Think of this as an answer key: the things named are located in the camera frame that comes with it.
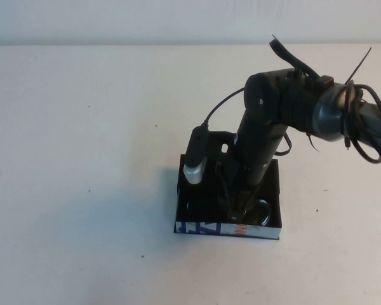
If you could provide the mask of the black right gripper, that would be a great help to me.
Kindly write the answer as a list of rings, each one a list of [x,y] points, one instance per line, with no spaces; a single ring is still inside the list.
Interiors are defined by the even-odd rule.
[[[248,165],[233,157],[222,158],[224,185],[217,201],[226,217],[232,216],[234,222],[244,219],[267,169],[268,162]]]

